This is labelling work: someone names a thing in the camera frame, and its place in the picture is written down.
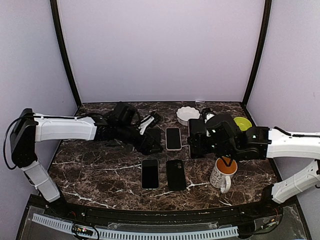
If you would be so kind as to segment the white phone dark screen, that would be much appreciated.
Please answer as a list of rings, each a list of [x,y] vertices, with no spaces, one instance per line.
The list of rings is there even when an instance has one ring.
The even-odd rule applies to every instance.
[[[169,127],[165,130],[166,149],[180,151],[182,149],[181,131],[178,127]]]

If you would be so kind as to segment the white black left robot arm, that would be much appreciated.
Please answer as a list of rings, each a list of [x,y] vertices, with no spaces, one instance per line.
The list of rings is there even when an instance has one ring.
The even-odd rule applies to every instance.
[[[63,201],[62,191],[40,163],[36,144],[65,140],[117,140],[149,156],[163,150],[148,132],[161,119],[156,111],[141,117],[139,111],[126,102],[118,102],[106,114],[91,112],[81,116],[45,115],[26,108],[7,127],[2,146],[3,160],[10,171],[22,170],[34,188],[51,204],[51,210],[58,217],[67,218],[71,208]]]

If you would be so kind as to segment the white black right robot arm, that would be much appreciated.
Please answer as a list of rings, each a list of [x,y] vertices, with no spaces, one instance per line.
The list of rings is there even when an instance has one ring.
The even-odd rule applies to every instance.
[[[187,142],[191,158],[214,153],[235,161],[282,157],[309,158],[311,163],[291,177],[263,189],[255,213],[266,217],[287,199],[320,183],[320,134],[287,132],[279,127],[252,126],[242,131],[229,114],[207,112],[203,119],[188,120]]]

